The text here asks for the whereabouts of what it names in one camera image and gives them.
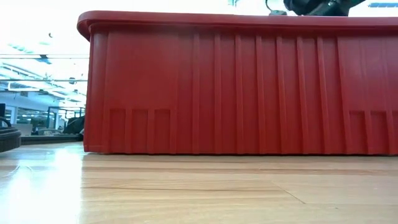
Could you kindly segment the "black slide sandal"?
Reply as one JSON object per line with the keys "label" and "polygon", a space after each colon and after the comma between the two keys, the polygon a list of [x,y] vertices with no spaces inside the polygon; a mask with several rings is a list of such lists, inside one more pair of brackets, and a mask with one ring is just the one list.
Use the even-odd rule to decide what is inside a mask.
{"label": "black slide sandal", "polygon": [[13,127],[0,127],[0,152],[21,146],[21,132]]}

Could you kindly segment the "red plastic bin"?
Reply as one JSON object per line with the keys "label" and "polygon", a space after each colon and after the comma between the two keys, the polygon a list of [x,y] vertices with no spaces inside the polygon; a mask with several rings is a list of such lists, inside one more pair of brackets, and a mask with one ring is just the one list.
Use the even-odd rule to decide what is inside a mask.
{"label": "red plastic bin", "polygon": [[398,17],[88,11],[84,148],[398,155]]}

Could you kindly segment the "black bag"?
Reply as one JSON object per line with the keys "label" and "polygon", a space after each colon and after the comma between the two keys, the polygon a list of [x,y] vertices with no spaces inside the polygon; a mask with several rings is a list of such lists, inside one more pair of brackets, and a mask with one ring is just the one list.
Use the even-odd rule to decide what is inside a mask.
{"label": "black bag", "polygon": [[80,134],[85,125],[85,117],[80,116],[78,118],[70,118],[67,122],[63,134]]}

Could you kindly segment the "beige box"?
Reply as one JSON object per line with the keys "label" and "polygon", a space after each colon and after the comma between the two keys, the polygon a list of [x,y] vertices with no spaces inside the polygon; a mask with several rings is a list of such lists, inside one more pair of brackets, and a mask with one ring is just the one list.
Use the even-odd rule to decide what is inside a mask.
{"label": "beige box", "polygon": [[12,124],[12,127],[18,129],[22,136],[30,136],[32,134],[32,124]]}

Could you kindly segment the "black aluminium frame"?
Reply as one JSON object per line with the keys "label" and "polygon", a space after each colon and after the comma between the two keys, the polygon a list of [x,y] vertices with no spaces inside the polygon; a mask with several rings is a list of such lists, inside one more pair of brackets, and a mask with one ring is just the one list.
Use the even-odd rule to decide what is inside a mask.
{"label": "black aluminium frame", "polygon": [[23,136],[21,137],[21,145],[36,145],[36,144],[58,144],[66,142],[82,141],[83,136],[80,134],[57,134],[54,136]]}

